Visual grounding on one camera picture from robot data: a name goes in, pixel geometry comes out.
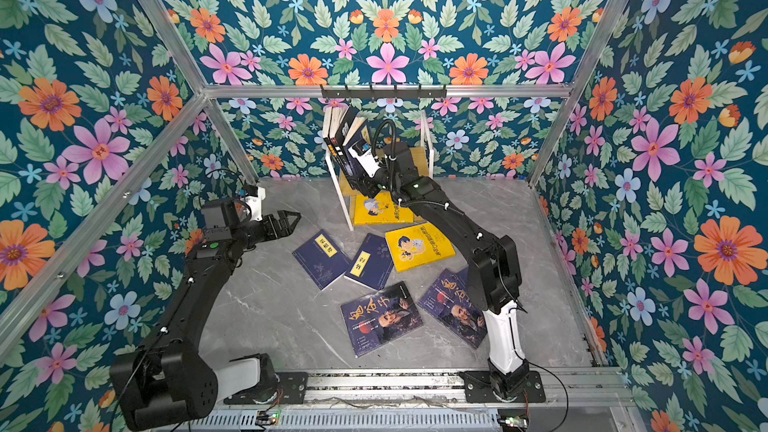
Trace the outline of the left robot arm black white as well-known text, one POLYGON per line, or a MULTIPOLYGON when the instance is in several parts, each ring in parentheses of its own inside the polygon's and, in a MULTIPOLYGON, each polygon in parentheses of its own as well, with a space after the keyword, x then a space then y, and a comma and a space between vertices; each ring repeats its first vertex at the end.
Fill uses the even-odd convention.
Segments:
POLYGON ((300 213, 280 210, 260 220, 240 217, 233 205, 204 214, 203 239, 185 259, 182 283, 166 311, 137 349, 118 356, 110 379, 131 431, 207 417, 215 405, 277 378, 266 354, 252 354, 214 369, 200 354, 202 333, 216 299, 244 253, 262 242, 290 236, 300 213))

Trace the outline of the black book red spine text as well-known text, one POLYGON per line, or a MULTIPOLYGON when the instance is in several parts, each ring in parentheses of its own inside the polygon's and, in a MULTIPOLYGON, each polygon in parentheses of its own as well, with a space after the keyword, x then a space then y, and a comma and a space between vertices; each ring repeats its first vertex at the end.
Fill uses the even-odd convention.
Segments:
POLYGON ((322 138, 327 146, 328 152, 331 157, 336 158, 337 153, 335 150, 335 146, 332 143, 332 139, 334 138, 334 119, 338 115, 338 107, 331 107, 330 109, 325 111, 324 120, 323 120, 323 129, 322 129, 322 138))

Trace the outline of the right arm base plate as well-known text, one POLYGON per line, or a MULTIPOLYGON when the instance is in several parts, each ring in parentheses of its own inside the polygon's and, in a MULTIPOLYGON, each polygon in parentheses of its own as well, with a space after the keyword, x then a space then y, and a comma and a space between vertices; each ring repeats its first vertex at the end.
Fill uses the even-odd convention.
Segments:
POLYGON ((488 371, 463 371, 465 400, 468 403, 544 403, 545 389, 536 371, 504 374, 488 371))

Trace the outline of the purple book orange calligraphy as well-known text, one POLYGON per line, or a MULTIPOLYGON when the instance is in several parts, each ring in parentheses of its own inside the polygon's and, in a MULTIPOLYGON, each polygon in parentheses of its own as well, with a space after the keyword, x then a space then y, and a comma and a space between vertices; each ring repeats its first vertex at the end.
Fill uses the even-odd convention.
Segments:
POLYGON ((356 357, 373 352, 424 325, 403 281, 344 303, 340 310, 356 357))

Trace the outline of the navy book Sunzi label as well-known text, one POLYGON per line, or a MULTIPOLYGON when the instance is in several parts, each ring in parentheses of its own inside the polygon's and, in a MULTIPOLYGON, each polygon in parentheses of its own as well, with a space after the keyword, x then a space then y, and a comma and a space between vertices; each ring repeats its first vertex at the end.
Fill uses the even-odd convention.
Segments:
POLYGON ((342 151, 348 165, 346 171, 357 181, 373 179, 379 170, 378 159, 372 152, 372 138, 365 117, 356 116, 347 131, 342 151))

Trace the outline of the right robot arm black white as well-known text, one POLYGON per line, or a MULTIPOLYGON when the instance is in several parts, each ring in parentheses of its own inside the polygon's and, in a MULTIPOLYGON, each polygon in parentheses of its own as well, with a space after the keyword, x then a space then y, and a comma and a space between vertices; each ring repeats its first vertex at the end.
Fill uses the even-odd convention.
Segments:
POLYGON ((434 179, 419 173, 407 146, 396 144, 383 154, 368 151, 358 162, 363 173, 356 190, 368 197, 388 191, 397 205, 435 226, 466 260, 467 292, 488 330, 489 386, 499 399, 511 400, 530 371, 517 323, 522 274, 515 242, 474 222, 434 179))

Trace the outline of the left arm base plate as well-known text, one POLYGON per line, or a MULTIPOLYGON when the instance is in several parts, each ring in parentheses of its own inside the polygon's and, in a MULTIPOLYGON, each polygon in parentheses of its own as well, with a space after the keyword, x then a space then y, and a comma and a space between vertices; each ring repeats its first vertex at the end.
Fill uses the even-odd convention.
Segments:
POLYGON ((277 372, 255 386, 224 399, 226 405, 296 405, 304 402, 309 375, 306 372, 277 372))

